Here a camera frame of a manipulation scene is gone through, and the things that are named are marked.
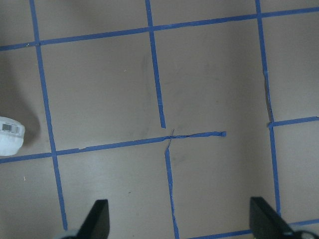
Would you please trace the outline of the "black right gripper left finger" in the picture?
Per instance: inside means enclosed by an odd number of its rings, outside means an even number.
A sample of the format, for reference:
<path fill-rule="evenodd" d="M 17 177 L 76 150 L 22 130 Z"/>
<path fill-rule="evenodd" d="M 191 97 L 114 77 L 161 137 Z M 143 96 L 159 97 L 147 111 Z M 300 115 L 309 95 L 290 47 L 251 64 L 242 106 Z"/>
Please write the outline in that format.
<path fill-rule="evenodd" d="M 107 199 L 96 200 L 78 230 L 58 235 L 59 239 L 107 239 L 110 233 L 109 203 Z"/>

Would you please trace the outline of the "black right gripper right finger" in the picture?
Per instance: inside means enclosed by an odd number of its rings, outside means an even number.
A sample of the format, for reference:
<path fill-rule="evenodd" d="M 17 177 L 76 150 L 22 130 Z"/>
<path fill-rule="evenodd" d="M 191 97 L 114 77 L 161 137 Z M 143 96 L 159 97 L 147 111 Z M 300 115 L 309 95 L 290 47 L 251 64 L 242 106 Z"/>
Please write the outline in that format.
<path fill-rule="evenodd" d="M 249 227 L 255 239 L 315 239 L 306 230 L 292 229 L 263 197 L 251 197 Z"/>

